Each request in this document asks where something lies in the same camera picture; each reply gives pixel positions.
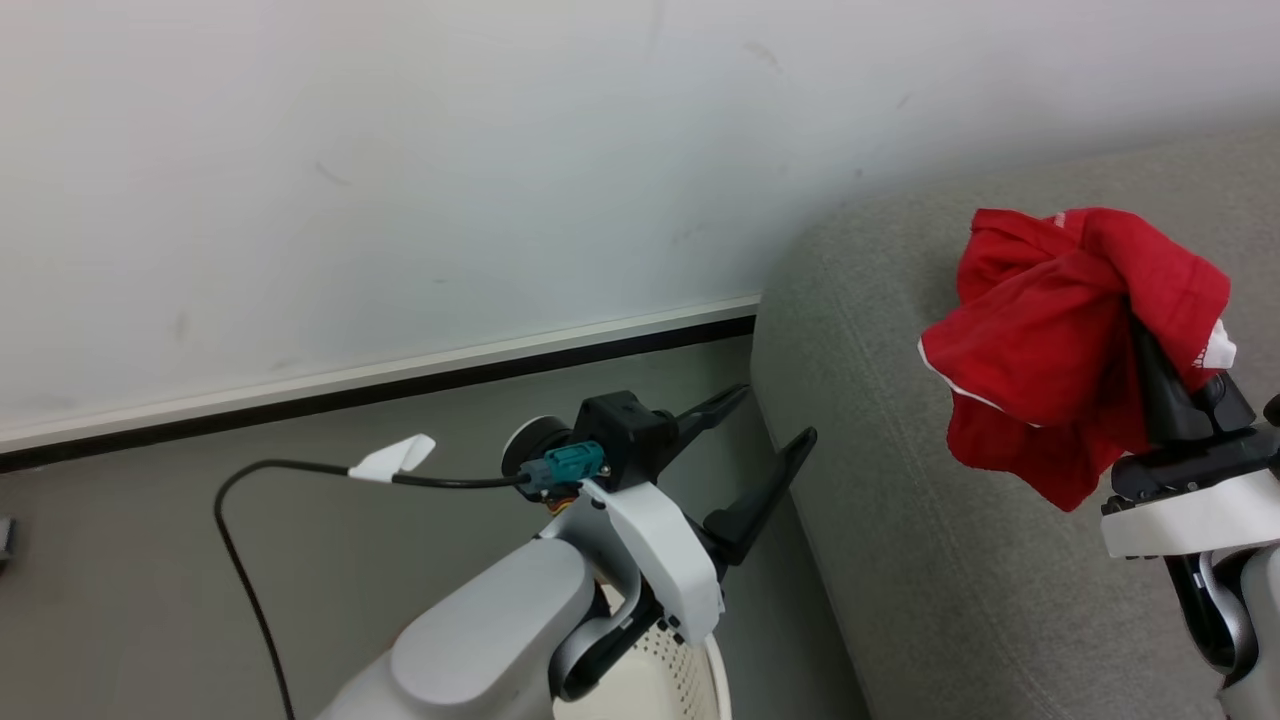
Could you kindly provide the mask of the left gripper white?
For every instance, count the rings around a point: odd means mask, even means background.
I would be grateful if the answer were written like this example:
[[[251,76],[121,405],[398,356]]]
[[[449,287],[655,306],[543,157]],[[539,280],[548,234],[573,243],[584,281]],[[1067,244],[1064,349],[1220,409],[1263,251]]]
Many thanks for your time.
[[[749,384],[731,386],[673,419],[669,447],[689,447],[716,429],[750,395]],[[814,427],[777,452],[768,482],[717,509],[703,521],[703,544],[680,506],[653,483],[608,492],[585,480],[588,497],[604,505],[611,527],[631,564],[652,588],[664,616],[690,644],[703,644],[724,611],[716,568],[741,566],[759,539],[810,452]]]

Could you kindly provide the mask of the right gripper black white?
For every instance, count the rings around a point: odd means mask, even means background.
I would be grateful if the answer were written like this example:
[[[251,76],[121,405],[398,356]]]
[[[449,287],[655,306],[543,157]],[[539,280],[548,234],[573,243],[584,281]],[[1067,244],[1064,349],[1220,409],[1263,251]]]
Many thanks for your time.
[[[1147,439],[1178,446],[1125,456],[1111,468],[1114,493],[1100,521],[1108,555],[1180,556],[1277,542],[1277,429],[1252,427],[1256,413],[1228,372],[1198,391],[1197,407],[1138,316],[1132,343]],[[1204,416],[1216,437],[1199,441]]]

